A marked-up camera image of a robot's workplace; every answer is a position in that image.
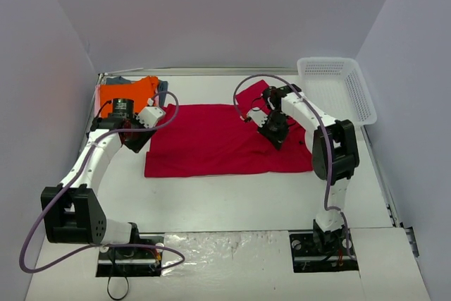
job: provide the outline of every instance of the white plastic basket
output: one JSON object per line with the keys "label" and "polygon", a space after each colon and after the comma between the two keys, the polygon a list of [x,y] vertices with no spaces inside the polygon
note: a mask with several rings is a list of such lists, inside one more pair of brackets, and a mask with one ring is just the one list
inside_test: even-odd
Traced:
{"label": "white plastic basket", "polygon": [[359,64],[350,58],[302,58],[297,61],[300,85],[320,109],[355,126],[377,120]]}

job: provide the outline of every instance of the table surface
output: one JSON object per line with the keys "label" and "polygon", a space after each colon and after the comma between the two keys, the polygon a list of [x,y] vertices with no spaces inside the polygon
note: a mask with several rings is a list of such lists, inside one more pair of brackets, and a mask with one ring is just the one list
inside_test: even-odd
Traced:
{"label": "table surface", "polygon": [[[169,81],[181,104],[231,104],[244,76],[160,78]],[[299,80],[297,75],[284,78]],[[135,222],[141,232],[166,233],[166,245],[187,255],[187,263],[164,277],[133,278],[126,300],[408,300],[413,295],[413,300],[428,300],[404,230],[392,227],[361,130],[357,143],[360,165],[345,213],[359,272],[338,274],[292,272],[287,231],[311,229],[324,190],[314,173],[150,179],[143,176],[149,146],[138,155],[121,149],[99,188],[107,217]],[[38,266],[75,247],[45,240]],[[108,300],[106,279],[94,277],[96,252],[35,274],[27,300]],[[120,295],[123,284],[114,279],[112,290]]]}

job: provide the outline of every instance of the wall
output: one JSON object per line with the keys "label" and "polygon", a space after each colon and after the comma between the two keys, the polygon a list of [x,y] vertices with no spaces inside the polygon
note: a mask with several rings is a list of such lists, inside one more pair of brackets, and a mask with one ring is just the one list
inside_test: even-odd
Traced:
{"label": "wall", "polygon": [[387,0],[359,52],[378,112],[368,128],[433,300],[451,276],[450,0]]}
{"label": "wall", "polygon": [[[57,0],[0,0],[0,294],[23,300],[20,247],[75,160],[97,77]],[[27,256],[34,266],[39,229]]]}
{"label": "wall", "polygon": [[355,57],[385,0],[59,0],[96,71]]}

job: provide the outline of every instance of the folded red cloth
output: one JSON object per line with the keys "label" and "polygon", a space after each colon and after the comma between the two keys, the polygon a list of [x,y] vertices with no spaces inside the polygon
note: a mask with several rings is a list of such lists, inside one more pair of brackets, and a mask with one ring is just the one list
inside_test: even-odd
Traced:
{"label": "folded red cloth", "polygon": [[[265,82],[258,82],[237,96],[243,113],[258,98]],[[262,105],[255,100],[253,106]],[[175,111],[166,109],[165,120]],[[304,145],[304,129],[290,133],[280,151],[257,132],[255,123],[244,123],[233,105],[180,106],[177,118],[155,133],[146,155],[146,178],[297,173],[311,171],[311,154]]]}

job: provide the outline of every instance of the orange cloth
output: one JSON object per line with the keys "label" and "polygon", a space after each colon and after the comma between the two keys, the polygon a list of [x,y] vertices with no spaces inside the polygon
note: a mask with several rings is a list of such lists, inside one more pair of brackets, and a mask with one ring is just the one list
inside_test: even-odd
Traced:
{"label": "orange cloth", "polygon": [[[157,77],[145,77],[140,81],[125,85],[101,85],[99,89],[100,106],[108,100],[116,98],[131,99],[135,102],[135,113],[138,113],[147,106],[147,100],[155,95],[157,87]],[[101,112],[101,117],[106,118],[112,110],[112,105],[106,105]]]}

